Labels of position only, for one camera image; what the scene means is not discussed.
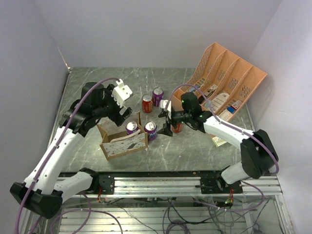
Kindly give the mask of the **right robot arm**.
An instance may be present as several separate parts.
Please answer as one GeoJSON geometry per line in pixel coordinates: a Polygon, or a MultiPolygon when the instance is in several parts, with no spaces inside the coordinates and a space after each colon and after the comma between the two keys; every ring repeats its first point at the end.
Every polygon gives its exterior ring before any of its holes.
{"type": "Polygon", "coordinates": [[[215,175],[214,185],[219,192],[225,193],[238,181],[258,179],[272,167],[278,167],[278,156],[264,130],[240,128],[215,116],[211,111],[203,111],[194,93],[184,93],[181,103],[182,110],[175,111],[171,101],[161,100],[159,117],[165,117],[166,122],[158,134],[171,137],[172,127],[180,123],[190,124],[194,130],[219,137],[240,150],[241,161],[215,175]]]}

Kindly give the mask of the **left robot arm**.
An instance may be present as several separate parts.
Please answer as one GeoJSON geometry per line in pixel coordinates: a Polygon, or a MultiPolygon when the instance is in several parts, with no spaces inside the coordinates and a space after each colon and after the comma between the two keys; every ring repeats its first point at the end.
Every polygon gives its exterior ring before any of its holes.
{"type": "Polygon", "coordinates": [[[71,151],[102,118],[107,117],[116,126],[121,126],[132,113],[130,107],[120,113],[124,102],[133,94],[132,90],[121,79],[115,81],[107,87],[101,81],[83,86],[81,97],[63,114],[55,137],[38,165],[24,182],[15,182],[10,188],[10,193],[23,208],[51,219],[73,195],[93,194],[99,189],[99,174],[87,168],[63,181],[57,179],[71,151]]]}

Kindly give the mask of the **purple Fanta can front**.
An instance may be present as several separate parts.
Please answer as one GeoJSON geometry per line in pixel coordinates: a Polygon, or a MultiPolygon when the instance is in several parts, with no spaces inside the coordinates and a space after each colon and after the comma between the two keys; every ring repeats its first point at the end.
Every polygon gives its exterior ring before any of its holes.
{"type": "Polygon", "coordinates": [[[149,121],[144,125],[144,130],[148,133],[148,140],[155,140],[157,137],[157,125],[153,121],[149,121]]]}

